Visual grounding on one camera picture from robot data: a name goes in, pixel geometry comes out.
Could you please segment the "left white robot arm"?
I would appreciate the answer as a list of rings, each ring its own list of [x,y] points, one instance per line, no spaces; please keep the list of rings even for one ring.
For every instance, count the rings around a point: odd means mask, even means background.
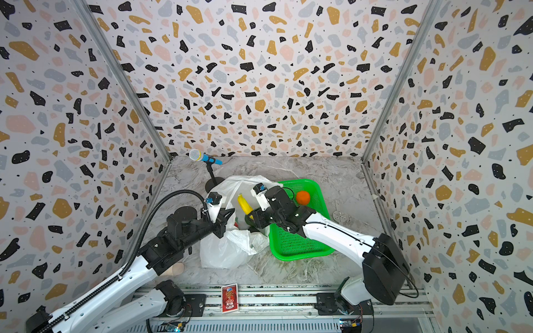
[[[234,212],[218,207],[203,210],[197,219],[193,208],[176,210],[167,228],[134,252],[118,272],[51,314],[38,310],[26,321],[26,332],[122,332],[160,315],[191,317],[193,306],[172,280],[134,301],[123,300],[172,268],[194,244],[211,234],[222,237]]]

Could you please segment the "orange tangerine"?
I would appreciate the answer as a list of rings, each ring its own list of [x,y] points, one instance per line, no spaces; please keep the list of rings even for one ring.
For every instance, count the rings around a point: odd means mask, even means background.
[[[296,193],[296,202],[299,205],[308,205],[310,203],[310,193],[307,191],[299,191]]]

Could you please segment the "white plastic bag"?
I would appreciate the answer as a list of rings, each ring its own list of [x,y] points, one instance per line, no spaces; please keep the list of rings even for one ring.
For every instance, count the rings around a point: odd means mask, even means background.
[[[203,268],[236,269],[269,246],[270,227],[249,227],[237,202],[238,195],[242,194],[254,210],[260,208],[258,201],[251,194],[253,186],[258,183],[263,183],[267,189],[282,187],[280,183],[270,181],[264,176],[230,176],[211,190],[223,196],[222,208],[234,208],[235,213],[228,220],[221,239],[211,234],[201,240],[200,258]]]

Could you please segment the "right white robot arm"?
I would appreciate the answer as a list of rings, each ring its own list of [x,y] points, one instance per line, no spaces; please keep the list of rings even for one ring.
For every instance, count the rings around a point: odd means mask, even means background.
[[[376,299],[393,305],[409,280],[409,267],[398,245],[387,234],[373,237],[357,233],[326,219],[316,210],[297,205],[280,186],[266,188],[259,183],[251,190],[259,208],[247,214],[255,227],[275,224],[302,238],[319,241],[339,251],[362,269],[357,278],[346,278],[335,292],[335,302],[344,312],[348,307]]]

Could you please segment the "yellow banana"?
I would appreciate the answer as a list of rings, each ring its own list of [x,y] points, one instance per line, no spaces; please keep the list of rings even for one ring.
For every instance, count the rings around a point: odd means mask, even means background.
[[[245,214],[245,219],[247,221],[252,221],[253,220],[253,216],[251,215],[251,213],[253,211],[253,208],[248,204],[248,201],[244,198],[244,196],[242,194],[238,195],[237,202],[239,203],[240,208],[242,209],[242,211]]]

